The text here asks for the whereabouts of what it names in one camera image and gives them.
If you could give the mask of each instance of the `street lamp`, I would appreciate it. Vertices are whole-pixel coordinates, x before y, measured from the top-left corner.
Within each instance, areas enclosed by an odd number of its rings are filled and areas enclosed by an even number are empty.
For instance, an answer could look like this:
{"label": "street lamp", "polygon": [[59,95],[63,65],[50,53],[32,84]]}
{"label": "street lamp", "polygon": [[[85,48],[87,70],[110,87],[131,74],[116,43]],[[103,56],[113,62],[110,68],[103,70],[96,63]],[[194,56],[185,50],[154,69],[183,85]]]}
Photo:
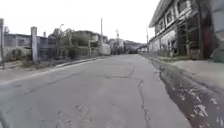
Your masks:
{"label": "street lamp", "polygon": [[63,25],[64,25],[64,24],[61,24],[59,29],[61,29],[61,27],[62,27]]}

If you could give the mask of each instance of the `asphalt road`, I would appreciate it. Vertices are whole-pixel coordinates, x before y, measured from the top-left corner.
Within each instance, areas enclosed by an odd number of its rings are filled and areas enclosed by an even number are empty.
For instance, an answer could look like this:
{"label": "asphalt road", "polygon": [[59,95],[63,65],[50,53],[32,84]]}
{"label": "asphalt road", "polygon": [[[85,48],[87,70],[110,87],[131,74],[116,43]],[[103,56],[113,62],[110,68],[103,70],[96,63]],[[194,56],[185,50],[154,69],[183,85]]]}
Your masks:
{"label": "asphalt road", "polygon": [[147,59],[122,55],[0,85],[0,128],[190,128]]}

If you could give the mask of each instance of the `cracked asphalt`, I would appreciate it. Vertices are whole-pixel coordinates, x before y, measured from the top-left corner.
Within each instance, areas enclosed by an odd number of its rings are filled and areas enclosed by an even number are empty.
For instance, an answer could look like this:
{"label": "cracked asphalt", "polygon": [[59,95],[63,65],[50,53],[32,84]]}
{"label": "cracked asphalt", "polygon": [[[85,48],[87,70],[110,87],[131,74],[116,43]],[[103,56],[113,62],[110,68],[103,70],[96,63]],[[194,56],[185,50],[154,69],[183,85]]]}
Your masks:
{"label": "cracked asphalt", "polygon": [[0,128],[190,128],[157,72],[122,55],[2,84]]}

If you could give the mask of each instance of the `road crack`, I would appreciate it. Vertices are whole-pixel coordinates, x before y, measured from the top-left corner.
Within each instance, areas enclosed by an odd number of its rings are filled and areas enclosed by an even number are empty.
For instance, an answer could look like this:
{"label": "road crack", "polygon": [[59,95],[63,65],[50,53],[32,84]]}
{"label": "road crack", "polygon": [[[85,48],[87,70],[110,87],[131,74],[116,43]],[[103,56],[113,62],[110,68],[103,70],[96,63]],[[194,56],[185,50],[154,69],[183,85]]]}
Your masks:
{"label": "road crack", "polygon": [[0,127],[1,128],[10,128],[9,123],[6,121],[3,113],[0,111]]}
{"label": "road crack", "polygon": [[144,99],[144,95],[143,95],[143,92],[142,92],[142,89],[141,89],[141,84],[143,83],[143,80],[140,80],[139,84],[138,84],[138,91],[139,91],[139,95],[140,95],[140,98],[141,98],[141,101],[142,101],[142,105],[141,105],[141,109],[143,110],[144,112],[144,119],[145,119],[145,122],[146,122],[146,128],[150,128],[150,116],[149,116],[149,111],[145,108],[145,99]]}

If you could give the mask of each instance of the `overcast sky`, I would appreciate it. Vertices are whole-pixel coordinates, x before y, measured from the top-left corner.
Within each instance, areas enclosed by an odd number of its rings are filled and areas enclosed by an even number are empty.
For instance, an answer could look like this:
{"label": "overcast sky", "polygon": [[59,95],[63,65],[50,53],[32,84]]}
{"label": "overcast sky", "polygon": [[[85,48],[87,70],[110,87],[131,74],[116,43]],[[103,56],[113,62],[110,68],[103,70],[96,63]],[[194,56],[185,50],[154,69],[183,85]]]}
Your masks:
{"label": "overcast sky", "polygon": [[[38,35],[64,24],[63,30],[91,30],[100,33],[100,18],[103,18],[103,33],[146,43],[146,28],[159,0],[0,0],[0,17],[10,33],[30,34],[30,27],[38,27]],[[154,35],[149,30],[149,37]]]}

